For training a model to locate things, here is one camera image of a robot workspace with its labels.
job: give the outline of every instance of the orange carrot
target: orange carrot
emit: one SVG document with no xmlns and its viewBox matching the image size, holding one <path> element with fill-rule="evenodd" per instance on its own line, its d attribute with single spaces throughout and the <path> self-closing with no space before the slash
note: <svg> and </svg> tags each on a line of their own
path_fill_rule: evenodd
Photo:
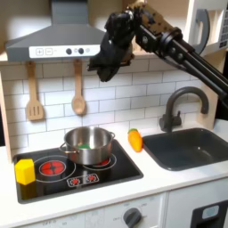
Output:
<svg viewBox="0 0 228 228">
<path fill-rule="evenodd" d="M 141 152 L 143 148 L 143 139 L 137 129 L 130 129 L 128 131 L 128 141 L 136 152 Z"/>
</svg>

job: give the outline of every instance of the sink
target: sink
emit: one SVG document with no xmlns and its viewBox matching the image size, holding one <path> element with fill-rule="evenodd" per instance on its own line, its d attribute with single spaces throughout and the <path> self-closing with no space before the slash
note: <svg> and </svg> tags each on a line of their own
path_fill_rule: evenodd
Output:
<svg viewBox="0 0 228 228">
<path fill-rule="evenodd" d="M 161 167 L 172 171 L 228 160 L 228 143 L 202 128 L 145 136 L 143 147 Z"/>
</svg>

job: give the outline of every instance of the range hood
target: range hood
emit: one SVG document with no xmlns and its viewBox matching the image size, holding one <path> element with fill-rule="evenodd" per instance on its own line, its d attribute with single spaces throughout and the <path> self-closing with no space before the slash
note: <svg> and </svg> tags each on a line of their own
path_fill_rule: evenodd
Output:
<svg viewBox="0 0 228 228">
<path fill-rule="evenodd" d="M 6 43 L 8 61 L 90 57 L 104 32 L 88 24 L 87 0 L 51 0 L 52 25 Z"/>
</svg>

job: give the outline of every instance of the hanging utensil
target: hanging utensil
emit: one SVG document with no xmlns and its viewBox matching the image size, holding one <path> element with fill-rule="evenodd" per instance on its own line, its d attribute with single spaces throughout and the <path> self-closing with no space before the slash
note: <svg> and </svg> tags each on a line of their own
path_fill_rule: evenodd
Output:
<svg viewBox="0 0 228 228">
<path fill-rule="evenodd" d="M 36 64 L 28 62 L 26 64 L 28 72 L 28 86 L 30 93 L 30 101 L 26 107 L 26 115 L 29 120 L 38 120 L 44 117 L 44 109 L 42 104 L 37 99 L 37 84 L 35 77 Z"/>
<path fill-rule="evenodd" d="M 75 60 L 75 97 L 72 100 L 72 109 L 78 115 L 82 115 L 86 108 L 86 102 L 82 96 L 82 61 Z"/>
</svg>

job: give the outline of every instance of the yellow block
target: yellow block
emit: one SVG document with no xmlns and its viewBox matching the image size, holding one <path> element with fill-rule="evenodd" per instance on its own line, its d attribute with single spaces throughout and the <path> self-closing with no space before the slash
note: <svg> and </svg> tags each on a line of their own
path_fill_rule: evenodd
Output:
<svg viewBox="0 0 228 228">
<path fill-rule="evenodd" d="M 21 159 L 15 165 L 16 179 L 18 183 L 27 185 L 35 182 L 35 168 L 33 159 Z"/>
</svg>

